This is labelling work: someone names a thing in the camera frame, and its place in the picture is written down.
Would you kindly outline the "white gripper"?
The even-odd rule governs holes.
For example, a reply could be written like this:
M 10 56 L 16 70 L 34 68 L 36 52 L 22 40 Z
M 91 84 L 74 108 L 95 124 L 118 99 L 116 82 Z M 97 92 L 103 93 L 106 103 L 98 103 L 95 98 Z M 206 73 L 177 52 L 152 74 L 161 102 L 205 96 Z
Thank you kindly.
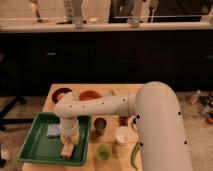
M 61 156 L 63 159 L 70 159 L 72 157 L 74 148 L 79 144 L 79 141 L 80 138 L 78 134 L 73 136 L 61 136 L 61 142 L 63 144 Z

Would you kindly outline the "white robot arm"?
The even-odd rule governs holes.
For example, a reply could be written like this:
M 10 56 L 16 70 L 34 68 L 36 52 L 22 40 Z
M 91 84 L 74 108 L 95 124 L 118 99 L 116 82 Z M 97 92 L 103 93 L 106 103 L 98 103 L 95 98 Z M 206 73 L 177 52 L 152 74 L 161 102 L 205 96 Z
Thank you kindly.
M 80 115 L 134 115 L 143 171 L 193 171 L 182 112 L 174 91 L 162 82 L 148 82 L 134 93 L 80 101 L 69 92 L 56 103 L 61 131 Z

